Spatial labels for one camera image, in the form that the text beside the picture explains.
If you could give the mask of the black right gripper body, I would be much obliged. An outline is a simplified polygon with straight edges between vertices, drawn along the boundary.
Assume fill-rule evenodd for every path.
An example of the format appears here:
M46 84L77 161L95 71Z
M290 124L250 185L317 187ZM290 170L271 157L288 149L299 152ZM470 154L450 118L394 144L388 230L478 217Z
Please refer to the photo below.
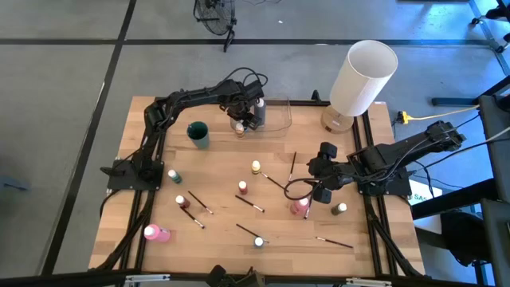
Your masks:
M337 156L337 146L322 142L315 158L308 163L308 173L317 179L314 183L312 198L320 203L328 204L332 200L332 192L347 184L347 176L338 168L338 163L332 161Z

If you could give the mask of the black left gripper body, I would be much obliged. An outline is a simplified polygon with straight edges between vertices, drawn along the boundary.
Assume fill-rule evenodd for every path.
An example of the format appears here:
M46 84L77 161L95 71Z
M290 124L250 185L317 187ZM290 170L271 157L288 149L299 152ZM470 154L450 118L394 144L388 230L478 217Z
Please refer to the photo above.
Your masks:
M256 130L261 118L251 112L251 108L260 98L260 93L235 93L228 96L228 116L243 124L245 128Z

